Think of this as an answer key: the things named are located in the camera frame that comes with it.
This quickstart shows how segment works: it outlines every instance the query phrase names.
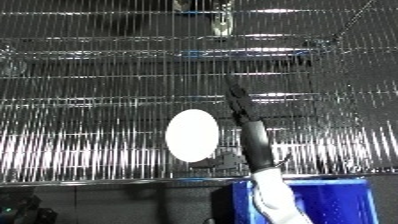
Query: metal wire rack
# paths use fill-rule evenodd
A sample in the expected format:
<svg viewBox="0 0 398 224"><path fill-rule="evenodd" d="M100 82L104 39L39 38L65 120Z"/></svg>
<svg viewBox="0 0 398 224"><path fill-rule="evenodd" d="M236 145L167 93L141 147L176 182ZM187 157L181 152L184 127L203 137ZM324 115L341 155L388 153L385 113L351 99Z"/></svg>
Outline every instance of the metal wire rack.
<svg viewBox="0 0 398 224"><path fill-rule="evenodd" d="M226 72L278 160L291 155L286 177L395 173L398 2L367 2L235 0L220 38L210 0L4 0L0 185L245 176ZM168 122L191 108L221 127L212 166L167 151Z"/></svg>

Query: black object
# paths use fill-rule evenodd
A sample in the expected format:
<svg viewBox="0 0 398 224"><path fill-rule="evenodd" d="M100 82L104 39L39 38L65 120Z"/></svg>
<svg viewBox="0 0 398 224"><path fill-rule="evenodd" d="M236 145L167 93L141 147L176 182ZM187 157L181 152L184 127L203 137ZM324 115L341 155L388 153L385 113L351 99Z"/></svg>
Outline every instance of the black object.
<svg viewBox="0 0 398 224"><path fill-rule="evenodd" d="M54 224L58 214L51 208L40 208L34 224Z"/></svg>
<svg viewBox="0 0 398 224"><path fill-rule="evenodd" d="M228 104L236 125L242 127L243 153L252 173L275 167L266 126L254 110L251 97L240 87L232 75L226 75Z"/></svg>

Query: blue bin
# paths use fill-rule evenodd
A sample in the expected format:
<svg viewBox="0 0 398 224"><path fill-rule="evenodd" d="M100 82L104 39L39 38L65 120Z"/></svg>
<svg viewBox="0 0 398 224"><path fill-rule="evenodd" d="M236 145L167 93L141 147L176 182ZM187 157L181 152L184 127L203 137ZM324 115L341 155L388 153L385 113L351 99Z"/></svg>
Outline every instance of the blue bin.
<svg viewBox="0 0 398 224"><path fill-rule="evenodd" d="M296 205L314 224L378 224L373 196L365 179L286 182ZM268 224L251 200L252 184L233 184L235 224Z"/></svg>

